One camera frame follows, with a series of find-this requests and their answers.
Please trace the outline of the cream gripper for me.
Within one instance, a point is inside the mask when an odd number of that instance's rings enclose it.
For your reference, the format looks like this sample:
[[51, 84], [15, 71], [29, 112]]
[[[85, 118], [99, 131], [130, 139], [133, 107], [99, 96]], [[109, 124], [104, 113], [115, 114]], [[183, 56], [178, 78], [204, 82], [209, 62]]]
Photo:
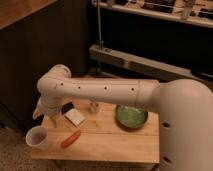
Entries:
[[53, 107], [47, 106], [41, 100], [38, 100], [36, 108], [33, 112], [32, 118], [37, 119], [38, 117], [44, 115], [48, 116], [53, 124], [54, 128], [57, 128], [56, 119], [53, 117], [61, 112], [62, 104], [56, 104]]

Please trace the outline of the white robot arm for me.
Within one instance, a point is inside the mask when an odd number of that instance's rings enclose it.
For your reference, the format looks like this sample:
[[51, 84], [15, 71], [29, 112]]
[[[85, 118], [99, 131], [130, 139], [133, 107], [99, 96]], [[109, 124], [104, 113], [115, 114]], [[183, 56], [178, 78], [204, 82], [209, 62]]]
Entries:
[[160, 171], [213, 171], [213, 91], [193, 79], [73, 78], [62, 64], [37, 82], [33, 116], [52, 117], [64, 98], [135, 107], [159, 115]]

